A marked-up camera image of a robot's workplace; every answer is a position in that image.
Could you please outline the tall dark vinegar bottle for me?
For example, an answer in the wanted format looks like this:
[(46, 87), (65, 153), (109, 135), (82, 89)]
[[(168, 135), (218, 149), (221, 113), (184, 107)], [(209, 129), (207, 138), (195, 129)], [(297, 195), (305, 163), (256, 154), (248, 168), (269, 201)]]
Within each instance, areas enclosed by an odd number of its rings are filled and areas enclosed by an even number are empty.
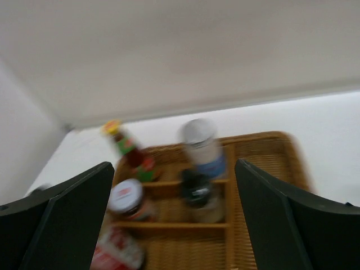
[(100, 230), (90, 269), (136, 270), (145, 261), (145, 251), (127, 231), (107, 226)]

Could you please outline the white lid chili jar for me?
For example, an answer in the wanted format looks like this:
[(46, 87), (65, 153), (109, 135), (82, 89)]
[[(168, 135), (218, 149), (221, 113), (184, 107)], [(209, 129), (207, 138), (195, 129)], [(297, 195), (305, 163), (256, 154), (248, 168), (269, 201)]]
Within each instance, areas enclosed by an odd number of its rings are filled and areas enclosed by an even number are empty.
[(112, 188), (108, 209), (129, 221), (154, 221), (156, 211), (151, 200), (145, 196), (141, 182), (126, 179)]

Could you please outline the yellow cap sauce bottle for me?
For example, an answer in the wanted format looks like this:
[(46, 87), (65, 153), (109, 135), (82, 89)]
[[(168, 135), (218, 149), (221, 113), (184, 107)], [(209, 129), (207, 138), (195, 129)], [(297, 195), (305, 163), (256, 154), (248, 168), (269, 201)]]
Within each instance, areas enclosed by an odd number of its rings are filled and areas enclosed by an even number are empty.
[(118, 151), (129, 165), (132, 174), (140, 182), (159, 180), (161, 172), (157, 170), (154, 158), (139, 147), (133, 137), (122, 128), (120, 121), (108, 121), (103, 126), (103, 131), (115, 143)]

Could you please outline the black cap pepper shaker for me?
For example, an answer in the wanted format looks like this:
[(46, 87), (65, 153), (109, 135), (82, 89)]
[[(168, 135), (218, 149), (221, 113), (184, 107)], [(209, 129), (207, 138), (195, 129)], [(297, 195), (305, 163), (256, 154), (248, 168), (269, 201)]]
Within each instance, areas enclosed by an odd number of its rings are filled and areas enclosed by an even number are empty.
[(181, 171), (180, 194), (197, 223), (219, 223), (225, 218), (221, 192), (207, 175), (193, 169)]

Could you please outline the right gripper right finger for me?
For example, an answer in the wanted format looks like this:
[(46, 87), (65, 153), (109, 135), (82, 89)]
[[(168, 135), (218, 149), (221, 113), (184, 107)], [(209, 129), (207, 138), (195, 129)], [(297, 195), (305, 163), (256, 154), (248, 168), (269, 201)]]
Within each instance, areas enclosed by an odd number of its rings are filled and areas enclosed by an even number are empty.
[(235, 165), (238, 194), (258, 269), (359, 269), (359, 207)]

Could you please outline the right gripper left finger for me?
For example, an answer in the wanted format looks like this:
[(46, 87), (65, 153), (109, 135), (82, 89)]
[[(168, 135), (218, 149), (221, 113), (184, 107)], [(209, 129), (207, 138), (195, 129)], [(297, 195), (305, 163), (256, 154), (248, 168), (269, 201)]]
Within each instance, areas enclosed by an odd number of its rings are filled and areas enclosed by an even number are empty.
[(89, 269), (113, 176), (103, 162), (1, 205), (1, 269)]

